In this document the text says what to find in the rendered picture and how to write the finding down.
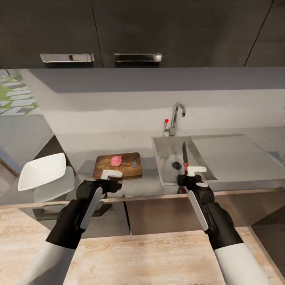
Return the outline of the parer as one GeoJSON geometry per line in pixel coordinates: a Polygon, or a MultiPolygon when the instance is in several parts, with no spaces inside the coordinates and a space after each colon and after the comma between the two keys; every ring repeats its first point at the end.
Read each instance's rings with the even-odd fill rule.
{"type": "Polygon", "coordinates": [[[185,175],[188,173],[188,171],[187,171],[187,167],[189,166],[189,164],[188,164],[188,157],[187,157],[187,152],[186,152],[186,145],[185,145],[185,143],[183,144],[183,146],[182,146],[182,152],[183,152],[183,160],[184,160],[184,167],[185,167],[185,169],[184,169],[184,172],[185,172],[185,175]]]}

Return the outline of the cutting board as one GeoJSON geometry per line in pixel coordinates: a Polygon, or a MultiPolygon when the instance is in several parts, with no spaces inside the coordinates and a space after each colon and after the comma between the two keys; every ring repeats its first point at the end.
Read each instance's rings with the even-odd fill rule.
{"type": "Polygon", "coordinates": [[[100,180],[104,170],[115,170],[122,172],[121,178],[109,177],[109,180],[141,177],[143,172],[141,167],[140,154],[138,152],[133,152],[98,156],[93,173],[93,179],[100,180]],[[111,158],[113,156],[121,156],[122,162],[120,166],[111,165],[111,158]],[[137,161],[137,168],[133,168],[133,160],[137,161]]]}

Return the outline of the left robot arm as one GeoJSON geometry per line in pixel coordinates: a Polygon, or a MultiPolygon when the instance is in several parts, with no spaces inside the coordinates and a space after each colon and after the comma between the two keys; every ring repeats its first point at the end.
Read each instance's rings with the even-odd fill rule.
{"type": "Polygon", "coordinates": [[[109,180],[122,177],[122,172],[104,170],[100,180],[85,179],[76,190],[57,223],[15,285],[63,285],[81,235],[93,216],[101,196],[116,193],[122,184],[109,180]]]}

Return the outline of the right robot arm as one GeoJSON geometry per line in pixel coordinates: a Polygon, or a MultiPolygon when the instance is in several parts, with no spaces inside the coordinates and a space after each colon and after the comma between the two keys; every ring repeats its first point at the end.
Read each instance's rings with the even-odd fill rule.
{"type": "Polygon", "coordinates": [[[200,175],[205,167],[187,167],[178,175],[178,185],[186,186],[196,212],[217,258],[226,285],[273,285],[234,228],[230,214],[215,203],[215,196],[200,175]]]}

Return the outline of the vidalia onion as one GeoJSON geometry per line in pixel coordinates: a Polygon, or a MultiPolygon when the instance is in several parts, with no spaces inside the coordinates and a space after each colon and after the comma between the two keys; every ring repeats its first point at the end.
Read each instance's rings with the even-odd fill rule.
{"type": "Polygon", "coordinates": [[[113,166],[120,166],[121,162],[122,162],[121,156],[113,156],[111,158],[111,165],[113,166]]]}

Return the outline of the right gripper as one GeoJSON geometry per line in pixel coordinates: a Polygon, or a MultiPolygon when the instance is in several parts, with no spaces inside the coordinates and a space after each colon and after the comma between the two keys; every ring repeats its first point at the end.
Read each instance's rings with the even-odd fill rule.
{"type": "Polygon", "coordinates": [[[178,175],[178,185],[179,186],[186,186],[187,187],[188,182],[191,180],[201,181],[201,176],[195,175],[194,177],[189,177],[187,175],[178,175]]]}

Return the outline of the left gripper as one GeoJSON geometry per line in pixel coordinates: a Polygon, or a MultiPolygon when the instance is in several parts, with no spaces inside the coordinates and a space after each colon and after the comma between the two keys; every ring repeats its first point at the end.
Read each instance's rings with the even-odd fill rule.
{"type": "Polygon", "coordinates": [[[110,192],[110,193],[116,193],[118,190],[121,190],[122,184],[119,184],[118,181],[115,180],[102,180],[106,184],[106,191],[104,194],[110,192]]]}

